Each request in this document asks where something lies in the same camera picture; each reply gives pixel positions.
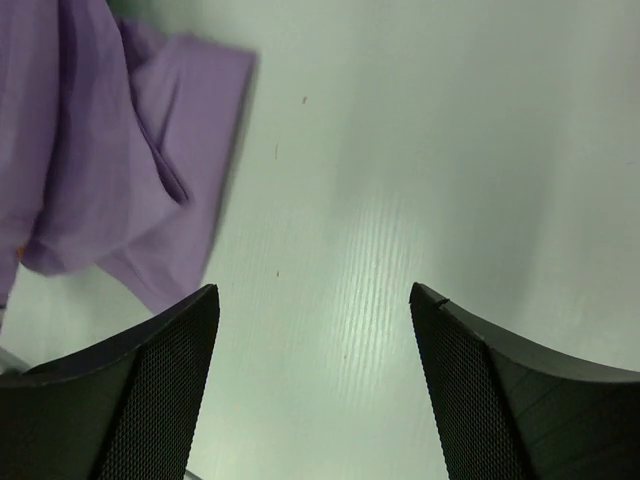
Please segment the purple trousers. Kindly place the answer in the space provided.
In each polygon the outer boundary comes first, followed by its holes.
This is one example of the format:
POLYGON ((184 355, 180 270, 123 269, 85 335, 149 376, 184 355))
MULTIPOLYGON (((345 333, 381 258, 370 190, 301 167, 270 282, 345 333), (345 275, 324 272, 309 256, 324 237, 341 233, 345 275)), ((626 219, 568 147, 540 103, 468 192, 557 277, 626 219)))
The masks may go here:
POLYGON ((104 1, 1 5, 1 294, 98 266, 148 309, 197 290, 253 52, 104 1))

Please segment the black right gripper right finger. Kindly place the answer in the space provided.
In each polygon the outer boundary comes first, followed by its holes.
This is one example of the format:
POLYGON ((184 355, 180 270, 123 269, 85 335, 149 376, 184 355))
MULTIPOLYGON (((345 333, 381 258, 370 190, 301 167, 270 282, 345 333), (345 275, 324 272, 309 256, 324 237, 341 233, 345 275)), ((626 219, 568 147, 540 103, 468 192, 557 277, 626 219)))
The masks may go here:
POLYGON ((449 478, 638 478, 638 372, 540 345, 419 283, 409 304, 449 478))

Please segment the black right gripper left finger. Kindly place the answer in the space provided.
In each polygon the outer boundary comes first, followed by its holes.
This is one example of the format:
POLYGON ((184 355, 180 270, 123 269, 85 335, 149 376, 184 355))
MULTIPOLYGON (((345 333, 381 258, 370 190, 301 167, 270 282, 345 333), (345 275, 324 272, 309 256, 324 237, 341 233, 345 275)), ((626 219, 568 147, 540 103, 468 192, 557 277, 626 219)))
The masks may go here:
POLYGON ((184 478, 218 324, 206 285, 97 344, 2 374, 2 478, 184 478))

